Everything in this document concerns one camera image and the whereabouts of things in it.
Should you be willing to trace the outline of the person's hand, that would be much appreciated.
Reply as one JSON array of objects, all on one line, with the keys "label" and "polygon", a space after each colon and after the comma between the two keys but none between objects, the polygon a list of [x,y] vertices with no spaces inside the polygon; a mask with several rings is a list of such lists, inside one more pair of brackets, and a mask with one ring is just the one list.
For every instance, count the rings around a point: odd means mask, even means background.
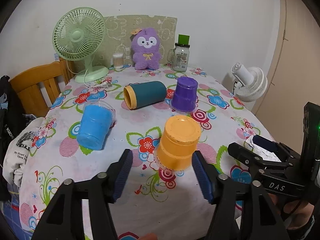
[{"label": "person's hand", "polygon": [[287,230],[303,229],[310,231],[314,224],[312,217],[314,206],[306,201],[298,203],[299,201],[290,202],[283,207],[284,213],[292,213],[290,215],[291,222],[287,226]]}]

